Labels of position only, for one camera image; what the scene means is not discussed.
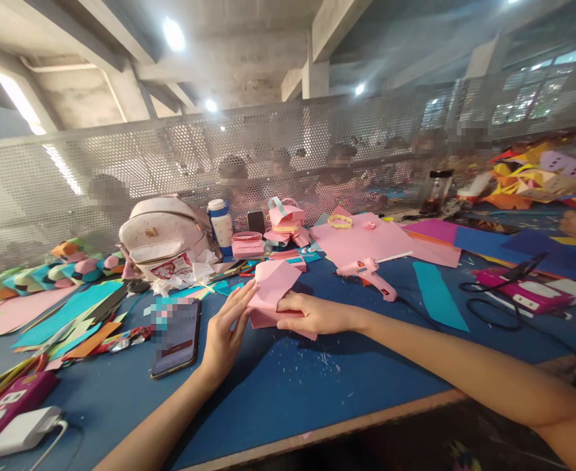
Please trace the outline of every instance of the floor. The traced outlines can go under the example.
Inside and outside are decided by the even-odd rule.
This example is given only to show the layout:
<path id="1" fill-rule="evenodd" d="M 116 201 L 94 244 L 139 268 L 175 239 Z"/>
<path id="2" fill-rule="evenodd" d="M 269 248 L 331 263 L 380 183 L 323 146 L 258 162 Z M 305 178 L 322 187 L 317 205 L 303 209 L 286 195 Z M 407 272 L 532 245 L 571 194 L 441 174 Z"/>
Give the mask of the floor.
<path id="1" fill-rule="evenodd" d="M 243 466 L 238 471 L 449 471 L 454 469 L 451 445 L 455 441 L 479 461 L 482 471 L 566 469 L 530 429 L 469 400 Z"/>

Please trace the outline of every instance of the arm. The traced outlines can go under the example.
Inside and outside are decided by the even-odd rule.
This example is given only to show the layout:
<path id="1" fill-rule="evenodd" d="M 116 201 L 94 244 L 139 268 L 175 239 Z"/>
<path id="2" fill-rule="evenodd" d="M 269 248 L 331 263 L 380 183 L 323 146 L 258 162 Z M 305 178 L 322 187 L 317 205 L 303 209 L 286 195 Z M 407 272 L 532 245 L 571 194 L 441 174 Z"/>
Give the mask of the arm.
<path id="1" fill-rule="evenodd" d="M 161 469 L 196 413 L 227 376 L 248 323 L 248 302 L 257 291 L 251 280 L 231 293 L 207 327 L 203 362 L 189 379 L 155 412 L 135 427 L 98 466 L 97 471 L 153 471 Z M 235 329 L 231 326 L 237 321 Z"/>
<path id="2" fill-rule="evenodd" d="M 303 318 L 279 328 L 332 334 L 353 330 L 442 377 L 508 419 L 534 429 L 576 471 L 576 389 L 503 353 L 457 337 L 304 294 L 289 293 L 278 310 Z"/>

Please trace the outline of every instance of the pink power strip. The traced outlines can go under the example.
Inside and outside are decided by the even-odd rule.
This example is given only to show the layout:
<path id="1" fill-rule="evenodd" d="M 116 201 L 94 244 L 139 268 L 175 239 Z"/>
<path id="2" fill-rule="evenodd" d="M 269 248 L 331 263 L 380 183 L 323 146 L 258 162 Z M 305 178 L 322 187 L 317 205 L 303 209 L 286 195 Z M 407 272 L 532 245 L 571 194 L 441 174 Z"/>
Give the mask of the pink power strip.
<path id="1" fill-rule="evenodd" d="M 58 383 L 59 379 L 49 372 L 20 378 L 0 398 L 0 432 L 19 414 L 39 408 Z"/>

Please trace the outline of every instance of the black cable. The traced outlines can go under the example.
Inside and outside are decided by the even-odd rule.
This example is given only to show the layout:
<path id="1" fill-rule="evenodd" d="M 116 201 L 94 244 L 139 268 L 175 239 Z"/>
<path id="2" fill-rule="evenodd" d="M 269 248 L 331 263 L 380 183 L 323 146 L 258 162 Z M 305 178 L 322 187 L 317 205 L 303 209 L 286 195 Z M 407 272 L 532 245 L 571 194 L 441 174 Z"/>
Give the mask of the black cable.
<path id="1" fill-rule="evenodd" d="M 512 283 L 516 283 L 516 282 L 522 280 L 527 275 L 529 275 L 529 273 L 531 271 L 533 271 L 534 268 L 535 268 L 535 266 L 528 267 L 524 271 L 520 272 L 514 278 L 509 279 L 508 281 L 506 281 L 500 285 L 496 285 L 494 287 L 484 287 L 484 286 L 480 285 L 479 283 L 460 283 L 460 289 L 464 292 L 470 292 L 470 293 L 494 292 L 494 294 L 503 294 L 501 291 L 497 291 L 497 290 L 499 288 L 506 286 L 506 285 L 511 285 Z M 486 305 L 492 306 L 494 309 L 497 309 L 498 311 L 501 311 L 502 313 L 507 314 L 509 317 L 514 317 L 515 323 L 514 324 L 501 324 L 501 323 L 496 323 L 494 321 L 491 321 L 491 320 L 487 319 L 486 317 L 484 317 L 483 315 L 481 315 L 479 312 L 477 312 L 475 310 L 475 308 L 473 307 L 474 304 L 486 304 Z M 496 328 L 506 330 L 508 332 L 516 332 L 517 330 L 521 330 L 523 325 L 526 325 L 526 326 L 534 329 L 536 332 L 539 332 L 540 334 L 550 338 L 551 340 L 558 343 L 562 347 L 565 347 L 567 350 L 569 350 L 571 353 L 573 353 L 573 356 L 576 359 L 576 348 L 571 346 L 569 343 L 567 343 L 563 339 L 555 336 L 554 334 L 550 334 L 549 332 L 546 332 L 542 329 L 539 329 L 538 327 L 529 323 L 528 321 L 525 321 L 523 319 L 523 316 L 521 314 L 520 309 L 518 308 L 517 303 L 514 300 L 512 300 L 512 305 L 514 306 L 514 309 L 515 309 L 514 316 L 513 316 L 510 309 L 507 309 L 505 306 L 503 306 L 501 304 L 495 304 L 494 302 L 491 302 L 489 300 L 483 300 L 480 298 L 470 298 L 466 302 L 466 308 L 469 310 L 469 312 L 471 314 L 476 316 L 476 318 L 478 318 L 479 320 L 484 321 L 487 324 L 490 324 Z M 571 384 L 576 387 L 576 375 L 575 375 L 575 378 L 573 378 L 573 381 L 571 382 Z"/>

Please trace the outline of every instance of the wooden table edge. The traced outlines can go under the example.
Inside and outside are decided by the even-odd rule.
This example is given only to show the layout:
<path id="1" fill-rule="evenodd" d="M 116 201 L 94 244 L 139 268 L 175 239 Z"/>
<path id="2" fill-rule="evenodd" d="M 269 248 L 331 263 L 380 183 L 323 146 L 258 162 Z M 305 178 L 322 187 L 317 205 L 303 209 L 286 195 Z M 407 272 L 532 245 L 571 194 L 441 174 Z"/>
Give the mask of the wooden table edge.
<path id="1" fill-rule="evenodd" d="M 573 367 L 575 365 L 576 361 L 573 355 L 568 355 L 565 357 L 546 361 L 537 366 L 548 373 L 557 375 L 559 377 L 567 377 L 572 373 Z M 261 445 L 255 448 L 234 453 L 232 455 L 217 458 L 215 460 L 195 464 L 188 468 L 180 469 L 179 471 L 216 471 L 225 468 L 231 468 L 233 466 L 239 466 L 242 464 L 268 458 L 273 455 L 280 455 L 282 453 L 294 451 L 299 448 L 304 448 L 319 442 L 336 438 L 338 436 L 355 433 L 370 427 L 374 427 L 376 425 L 398 420 L 403 417 L 427 412 L 429 410 L 447 406 L 449 404 L 453 404 L 465 399 L 468 399 L 468 396 L 456 389 L 439 392 L 437 394 L 433 394 L 422 399 L 413 400 L 411 402 L 406 402 L 405 404 L 394 406 L 389 409 L 362 415 L 347 421 L 338 422 L 337 424 L 319 428 L 318 430 L 312 430 L 307 434 L 292 436 L 273 443 Z"/>

